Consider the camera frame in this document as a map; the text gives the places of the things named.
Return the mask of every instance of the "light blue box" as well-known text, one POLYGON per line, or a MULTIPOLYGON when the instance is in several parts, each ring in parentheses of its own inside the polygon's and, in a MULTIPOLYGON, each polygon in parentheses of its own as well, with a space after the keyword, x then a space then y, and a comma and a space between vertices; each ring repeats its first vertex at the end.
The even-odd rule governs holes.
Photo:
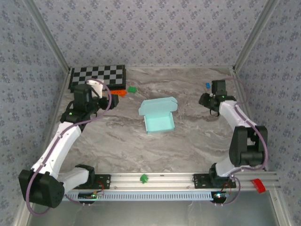
POLYGON ((178 109, 174 97, 144 100, 139 108, 139 115, 144 116, 146 133, 174 130, 172 112, 178 109))

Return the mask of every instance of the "gray marble floor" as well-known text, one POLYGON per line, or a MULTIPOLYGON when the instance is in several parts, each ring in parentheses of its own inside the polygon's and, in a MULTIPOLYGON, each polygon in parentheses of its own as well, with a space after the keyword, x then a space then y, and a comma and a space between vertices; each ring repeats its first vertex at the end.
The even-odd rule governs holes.
MULTIPOLYGON (((127 70, 128 93, 101 120, 86 126, 69 151, 61 172, 82 163, 96 172, 192 172, 208 171, 212 163, 228 154, 232 130, 222 117, 214 117, 198 104, 208 91, 205 83, 229 76, 228 70, 133 69, 127 70), (146 134, 138 109, 143 100, 175 97, 175 130, 146 134)), ((234 82, 227 81, 229 95, 235 96, 234 82)), ((73 94, 65 90, 57 125, 73 94)))

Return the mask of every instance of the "chessboard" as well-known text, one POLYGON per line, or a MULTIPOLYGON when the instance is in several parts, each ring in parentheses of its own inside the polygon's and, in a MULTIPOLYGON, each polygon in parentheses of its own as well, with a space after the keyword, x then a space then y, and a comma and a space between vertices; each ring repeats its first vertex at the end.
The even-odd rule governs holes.
POLYGON ((74 67, 70 70, 71 78, 68 89, 71 92, 73 92, 74 86, 84 84, 88 79, 102 79, 110 90, 126 89, 125 65, 74 67))

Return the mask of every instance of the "wall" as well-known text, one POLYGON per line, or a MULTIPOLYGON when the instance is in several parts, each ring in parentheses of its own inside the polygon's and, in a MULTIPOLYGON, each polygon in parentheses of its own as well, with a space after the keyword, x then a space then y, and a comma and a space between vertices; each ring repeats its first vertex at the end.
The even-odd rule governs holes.
POLYGON ((1 0, 0 8, 0 225, 10 226, 18 175, 42 151, 65 73, 23 2, 1 0))
POLYGON ((269 169, 277 170, 301 225, 301 3, 280 1, 244 63, 255 121, 269 131, 269 169))
POLYGON ((69 66, 233 65, 266 0, 36 0, 69 66))

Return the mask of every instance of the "green block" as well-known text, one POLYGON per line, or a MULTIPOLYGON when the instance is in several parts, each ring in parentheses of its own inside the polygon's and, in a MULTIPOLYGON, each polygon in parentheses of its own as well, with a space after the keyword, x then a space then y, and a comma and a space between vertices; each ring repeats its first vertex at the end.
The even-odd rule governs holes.
POLYGON ((130 87, 128 88, 128 92, 129 92, 129 93, 135 93, 135 92, 137 92, 137 88, 136 88, 136 87, 133 87, 133 86, 130 86, 130 87))
POLYGON ((146 174, 143 174, 141 177, 140 177, 140 181, 145 184, 147 181, 149 180, 148 176, 146 174))

